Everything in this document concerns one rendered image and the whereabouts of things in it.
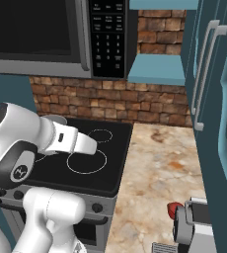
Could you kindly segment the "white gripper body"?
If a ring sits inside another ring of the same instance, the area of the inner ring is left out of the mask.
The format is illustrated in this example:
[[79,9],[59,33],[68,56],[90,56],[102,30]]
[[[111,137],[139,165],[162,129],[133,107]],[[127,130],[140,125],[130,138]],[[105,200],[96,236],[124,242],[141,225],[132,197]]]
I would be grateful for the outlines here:
[[77,135],[74,152],[94,155],[97,151],[97,142],[90,136],[79,132]]

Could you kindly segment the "black and silver stove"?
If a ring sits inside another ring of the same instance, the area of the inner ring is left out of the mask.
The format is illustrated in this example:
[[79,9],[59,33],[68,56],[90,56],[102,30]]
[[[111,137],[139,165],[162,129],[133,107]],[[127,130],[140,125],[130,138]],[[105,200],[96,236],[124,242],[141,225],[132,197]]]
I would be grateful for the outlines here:
[[[25,223],[23,199],[14,198],[15,191],[24,193],[31,187],[46,187],[70,192],[86,203],[83,220],[74,225],[75,234],[88,253],[105,253],[114,215],[115,202],[132,134],[127,123],[69,119],[67,123],[97,142],[94,155],[59,153],[39,154],[29,179],[0,197],[0,209],[11,229],[9,241],[18,241]],[[95,213],[92,204],[103,206]]]

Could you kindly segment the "grey pot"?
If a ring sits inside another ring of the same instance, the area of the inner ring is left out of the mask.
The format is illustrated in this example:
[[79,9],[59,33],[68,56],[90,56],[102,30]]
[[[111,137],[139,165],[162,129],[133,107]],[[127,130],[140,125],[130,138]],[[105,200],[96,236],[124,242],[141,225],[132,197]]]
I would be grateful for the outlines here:
[[59,116],[59,115],[45,115],[45,117],[53,122],[56,122],[58,124],[61,124],[61,125],[64,125],[66,126],[67,125],[67,120],[62,117],[62,116]]

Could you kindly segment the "red onion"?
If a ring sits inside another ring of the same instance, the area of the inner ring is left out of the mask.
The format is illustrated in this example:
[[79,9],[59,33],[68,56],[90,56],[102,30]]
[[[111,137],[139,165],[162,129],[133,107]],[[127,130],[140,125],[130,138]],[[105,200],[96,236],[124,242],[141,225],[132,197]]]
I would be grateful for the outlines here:
[[172,202],[172,203],[168,203],[167,204],[167,211],[168,211],[168,215],[171,219],[175,218],[175,212],[176,212],[176,208],[177,207],[182,207],[183,204],[178,203],[178,202]]

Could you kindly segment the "teal cupboard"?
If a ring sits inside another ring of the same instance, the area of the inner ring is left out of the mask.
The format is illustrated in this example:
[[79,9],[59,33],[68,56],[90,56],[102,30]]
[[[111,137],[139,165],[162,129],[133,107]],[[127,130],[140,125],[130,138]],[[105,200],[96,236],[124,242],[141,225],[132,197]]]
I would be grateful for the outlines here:
[[20,105],[37,111],[32,86],[28,76],[0,74],[0,103]]

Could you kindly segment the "black and grey microwave oven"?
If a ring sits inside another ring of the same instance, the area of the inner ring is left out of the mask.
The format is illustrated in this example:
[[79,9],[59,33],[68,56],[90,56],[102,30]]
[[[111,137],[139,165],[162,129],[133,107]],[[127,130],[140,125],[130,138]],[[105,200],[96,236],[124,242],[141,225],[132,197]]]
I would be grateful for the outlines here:
[[0,73],[125,76],[125,0],[82,0],[89,71],[83,70],[75,0],[0,0]]

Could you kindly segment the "teal fridge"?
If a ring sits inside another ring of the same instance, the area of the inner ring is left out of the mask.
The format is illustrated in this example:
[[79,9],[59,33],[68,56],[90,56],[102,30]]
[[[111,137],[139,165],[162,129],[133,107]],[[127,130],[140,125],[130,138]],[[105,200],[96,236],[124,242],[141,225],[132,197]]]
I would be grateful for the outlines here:
[[[192,91],[206,27],[208,36],[191,113]],[[193,133],[217,253],[227,253],[227,0],[199,0],[188,10],[181,57]]]

